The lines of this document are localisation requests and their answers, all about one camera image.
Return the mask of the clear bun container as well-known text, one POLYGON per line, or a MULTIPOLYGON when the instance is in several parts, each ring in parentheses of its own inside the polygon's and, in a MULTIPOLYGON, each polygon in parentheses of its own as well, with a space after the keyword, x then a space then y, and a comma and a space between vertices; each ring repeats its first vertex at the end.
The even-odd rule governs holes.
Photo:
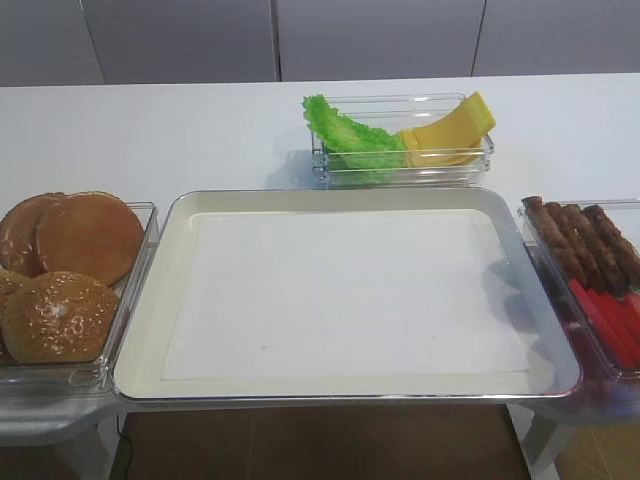
POLYGON ((144 236, 132 270, 116 284, 120 302, 100 355, 89 362, 3 365, 3 397, 84 395, 111 389, 121 344, 160 239, 156 206, 131 202, 128 207, 140 220, 144 236))

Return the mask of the sesame top bun left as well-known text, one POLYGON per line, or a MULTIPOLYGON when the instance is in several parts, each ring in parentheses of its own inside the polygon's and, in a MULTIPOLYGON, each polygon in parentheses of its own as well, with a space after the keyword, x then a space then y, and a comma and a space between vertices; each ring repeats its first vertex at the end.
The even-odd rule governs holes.
MULTIPOLYGON (((4 312, 5 306, 9 300, 9 297, 13 295, 20 287, 22 287, 30 278, 20 273, 2 269, 0 271, 0 297, 1 304, 0 310, 4 312)), ((0 361, 2 365, 10 364, 13 362, 8 349, 5 345, 4 338, 0 337, 0 361)))

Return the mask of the clear lettuce cheese container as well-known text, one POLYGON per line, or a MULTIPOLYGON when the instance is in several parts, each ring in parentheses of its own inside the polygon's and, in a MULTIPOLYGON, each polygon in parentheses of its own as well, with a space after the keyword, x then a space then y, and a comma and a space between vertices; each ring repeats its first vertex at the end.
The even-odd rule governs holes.
POLYGON ((302 108, 314 177, 329 188, 469 185, 490 168, 496 120, 478 92, 316 94, 302 108))

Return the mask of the sesame bun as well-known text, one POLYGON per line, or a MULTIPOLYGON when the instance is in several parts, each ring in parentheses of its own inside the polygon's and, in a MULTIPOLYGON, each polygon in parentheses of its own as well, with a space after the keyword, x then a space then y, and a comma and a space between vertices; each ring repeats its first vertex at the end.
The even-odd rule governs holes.
POLYGON ((93 361, 111 329, 119 296, 80 273, 58 271, 34 277, 9 296, 1 331, 19 363, 93 361))
MULTIPOLYGON (((1 304, 0 310, 4 312, 5 306, 9 300, 9 297, 13 295, 20 287, 22 287, 30 278, 20 273, 2 269, 0 271, 0 297, 1 304)), ((0 361, 2 365, 10 364, 13 362, 8 349, 5 345, 4 338, 0 337, 0 361)))

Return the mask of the brown patty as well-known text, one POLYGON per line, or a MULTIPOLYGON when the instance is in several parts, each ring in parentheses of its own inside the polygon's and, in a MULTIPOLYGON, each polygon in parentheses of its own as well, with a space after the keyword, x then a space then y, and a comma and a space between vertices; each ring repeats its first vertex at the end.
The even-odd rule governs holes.
POLYGON ((562 210, 579 237, 580 259, 586 261, 583 270, 587 285, 599 293, 621 297, 627 291, 628 282, 612 250, 577 205, 569 204, 562 210))
POLYGON ((548 212, 542 198, 531 196, 524 198, 522 202, 529 219, 562 268, 566 279, 577 280, 584 284, 587 280, 585 271, 573 247, 548 212))
POLYGON ((546 210, 556 223, 568 245, 573 252, 573 256, 580 265, 576 273, 572 274, 584 288, 591 288, 601 292, 607 286, 605 279, 597 265, 597 262, 589 249, 582 241, 578 231, 571 223, 568 214, 557 202, 545 204, 546 210))
POLYGON ((599 205, 590 205, 582 210, 605 245, 613 253, 618 265, 629 280, 630 289, 639 288, 639 254, 622 235, 614 222, 599 205))

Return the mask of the sesame top bun front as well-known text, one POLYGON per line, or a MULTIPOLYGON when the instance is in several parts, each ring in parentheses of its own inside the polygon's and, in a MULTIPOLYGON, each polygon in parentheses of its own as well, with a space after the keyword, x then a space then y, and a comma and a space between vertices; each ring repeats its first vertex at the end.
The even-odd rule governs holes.
POLYGON ((93 361, 111 329, 119 296, 80 273, 58 271, 34 277, 9 296, 1 331, 19 363, 93 361))

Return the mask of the clear patty tomato container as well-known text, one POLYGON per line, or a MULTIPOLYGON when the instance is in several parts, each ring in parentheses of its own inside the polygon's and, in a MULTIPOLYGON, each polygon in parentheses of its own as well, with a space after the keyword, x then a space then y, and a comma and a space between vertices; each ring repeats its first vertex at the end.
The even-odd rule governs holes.
MULTIPOLYGON (((557 201, 543 200, 544 205, 548 202, 557 201)), ((601 206, 639 254, 638 201, 557 203, 562 207, 575 204, 581 210, 590 205, 601 206)), ((548 401, 541 406, 541 412, 574 424, 616 423, 638 419, 639 369, 625 370, 612 361, 611 354, 592 328, 588 316, 571 291, 570 280, 566 279, 562 268, 529 219, 523 202, 519 214, 525 246, 581 369, 578 386, 570 394, 548 401)), ((639 288, 630 289, 628 278, 627 282, 627 291, 621 297, 613 296, 621 306, 627 293, 639 295, 639 288)))

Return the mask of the white paper sheet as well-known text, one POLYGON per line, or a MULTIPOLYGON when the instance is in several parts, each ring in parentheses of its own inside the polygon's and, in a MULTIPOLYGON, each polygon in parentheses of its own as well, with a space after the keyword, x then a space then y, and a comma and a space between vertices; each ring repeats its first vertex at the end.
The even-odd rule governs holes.
POLYGON ((477 210, 198 215, 168 379, 526 367, 477 210))

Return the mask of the red tomato slice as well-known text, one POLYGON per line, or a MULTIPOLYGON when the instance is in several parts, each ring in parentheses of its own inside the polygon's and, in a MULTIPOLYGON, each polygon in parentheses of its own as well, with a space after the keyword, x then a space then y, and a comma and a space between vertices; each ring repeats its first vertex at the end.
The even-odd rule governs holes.
POLYGON ((628 326, 628 318, 625 310, 608 292, 598 293, 588 289, 587 294, 601 313, 606 325, 615 334, 619 342, 624 346, 632 360, 629 370, 639 369, 639 343, 633 329, 628 326))
POLYGON ((583 289, 580 282, 577 279, 571 279, 569 281, 569 287, 585 314, 588 316, 589 323, 592 325, 592 328, 598 334, 607 351, 611 354, 612 361, 622 369, 634 369, 636 365, 633 357, 624 346, 624 343, 616 336, 613 330, 606 323, 601 312, 588 296, 587 292, 583 289))
POLYGON ((624 308, 609 293, 602 294, 601 298, 603 304, 607 307, 608 322, 623 342, 636 368, 639 368, 639 343, 624 308))
POLYGON ((623 299, 622 306, 625 309, 630 324, 636 331, 638 331, 640 325, 639 295, 635 293, 627 293, 623 299))

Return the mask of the silver metal tray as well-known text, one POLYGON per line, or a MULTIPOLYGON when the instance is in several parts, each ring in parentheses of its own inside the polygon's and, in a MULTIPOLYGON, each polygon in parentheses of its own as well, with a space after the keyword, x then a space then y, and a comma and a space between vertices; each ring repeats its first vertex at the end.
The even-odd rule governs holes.
POLYGON ((544 291, 511 211, 495 192, 478 188, 198 191, 172 204, 113 370, 117 392, 138 404, 243 404, 485 401, 562 398, 581 369, 544 291), (310 378, 168 379, 163 367, 184 304, 198 215, 405 212, 471 209, 491 220, 504 255, 491 271, 515 294, 504 302, 527 364, 515 372, 310 378))

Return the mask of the yellow cheese slices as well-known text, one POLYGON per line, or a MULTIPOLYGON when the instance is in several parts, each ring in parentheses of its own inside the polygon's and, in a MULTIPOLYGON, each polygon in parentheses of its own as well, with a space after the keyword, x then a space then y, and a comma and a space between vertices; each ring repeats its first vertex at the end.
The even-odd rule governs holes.
POLYGON ((400 131, 410 168, 464 165, 474 160, 466 150, 479 149, 496 126, 483 96, 474 92, 441 119, 400 131))

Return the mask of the green lettuce leaf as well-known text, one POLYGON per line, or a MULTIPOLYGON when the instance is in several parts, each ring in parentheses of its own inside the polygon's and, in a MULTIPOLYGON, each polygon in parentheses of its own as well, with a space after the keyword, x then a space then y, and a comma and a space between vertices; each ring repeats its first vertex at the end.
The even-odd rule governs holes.
POLYGON ((302 102, 308 126, 349 169, 396 169, 404 166, 405 144, 399 134, 357 122, 332 107, 321 94, 302 102))

